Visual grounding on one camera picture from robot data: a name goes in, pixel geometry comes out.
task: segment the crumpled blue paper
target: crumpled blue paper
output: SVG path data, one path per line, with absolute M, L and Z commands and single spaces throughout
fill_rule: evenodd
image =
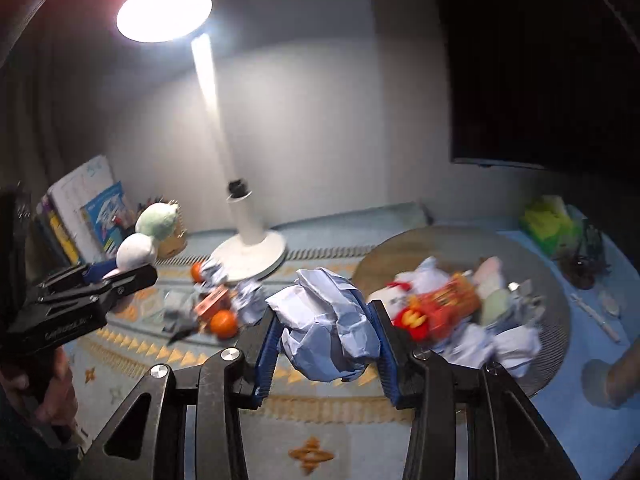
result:
M 267 303 L 285 326 L 282 349 L 312 381 L 353 381 L 380 355 L 380 341 L 349 280 L 319 267 L 300 269 L 295 285 Z
M 236 313 L 238 321 L 243 325 L 254 325 L 262 319 L 267 302 L 260 283 L 256 280 L 242 280 L 234 290 L 231 299 L 231 310 Z

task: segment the book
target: book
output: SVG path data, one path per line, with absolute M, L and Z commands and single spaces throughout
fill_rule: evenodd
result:
M 127 208 L 122 183 L 116 182 L 89 200 L 82 213 L 107 258 L 115 258 L 124 239 L 124 229 L 135 222 Z
M 65 227 L 62 225 L 60 218 L 58 217 L 58 213 L 56 212 L 53 204 L 51 203 L 49 196 L 45 195 L 40 200 L 40 204 L 42 204 L 42 209 L 44 214 L 49 219 L 49 226 L 53 231 L 60 247 L 65 252 L 66 257 L 68 258 L 71 265 L 78 265 L 82 263 L 82 259 L 76 250 L 76 246 L 73 241 L 69 237 L 69 234 L 66 232 Z
M 36 228 L 42 235 L 47 248 L 54 257 L 54 261 L 59 267 L 68 267 L 71 262 L 66 256 L 65 251 L 60 245 L 60 242 L 56 238 L 56 234 L 53 232 L 51 225 L 49 224 L 49 217 L 46 215 L 41 202 L 36 205 L 36 215 L 33 218 Z
M 102 262 L 105 255 L 86 224 L 82 208 L 113 184 L 107 158 L 98 155 L 49 187 L 49 196 L 60 221 L 86 263 Z

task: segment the tissue box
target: tissue box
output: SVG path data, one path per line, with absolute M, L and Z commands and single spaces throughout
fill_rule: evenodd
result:
M 231 308 L 231 295 L 229 289 L 224 285 L 219 285 L 213 289 L 204 300 L 196 305 L 194 311 L 201 320 L 209 321 L 213 315 L 222 308 Z
M 559 196 L 543 196 L 529 205 L 520 227 L 550 258 L 575 250 L 581 234 L 580 225 L 568 215 Z

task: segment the plush toy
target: plush toy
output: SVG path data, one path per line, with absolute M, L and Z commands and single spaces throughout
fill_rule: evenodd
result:
M 158 256 L 158 244 L 174 232 L 178 221 L 178 206 L 155 203 L 147 207 L 136 222 L 136 232 L 124 239 L 116 254 L 120 272 L 145 264 L 153 265 Z
M 136 232 L 161 242 L 174 232 L 178 221 L 178 205 L 157 202 L 147 207 L 136 222 Z

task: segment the crumpled paper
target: crumpled paper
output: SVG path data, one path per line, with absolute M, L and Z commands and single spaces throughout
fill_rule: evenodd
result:
M 535 326 L 517 326 L 495 334 L 469 319 L 460 322 L 448 339 L 432 348 L 451 364 L 480 368 L 493 357 L 519 378 L 542 349 Z
M 411 283 L 412 294 L 427 294 L 445 286 L 451 277 L 440 270 L 434 256 L 423 260 L 415 270 L 396 274 L 396 282 Z
M 210 294 L 214 288 L 226 282 L 226 270 L 213 254 L 200 266 L 202 283 L 195 283 L 194 290 L 199 294 Z
M 267 302 L 260 283 L 256 280 L 242 280 L 234 290 L 236 295 L 231 299 L 231 310 L 236 313 L 242 325 L 254 325 L 262 319 Z
M 367 298 L 367 304 L 373 300 L 382 301 L 382 305 L 384 305 L 389 319 L 394 320 L 396 316 L 400 314 L 400 311 L 406 307 L 407 296 L 408 292 L 401 286 L 386 286 L 385 288 L 372 292 Z
M 267 298 L 285 326 L 282 350 L 312 381 L 353 381 L 380 355 L 380 341 L 349 280 L 321 267 L 300 269 L 295 285 Z

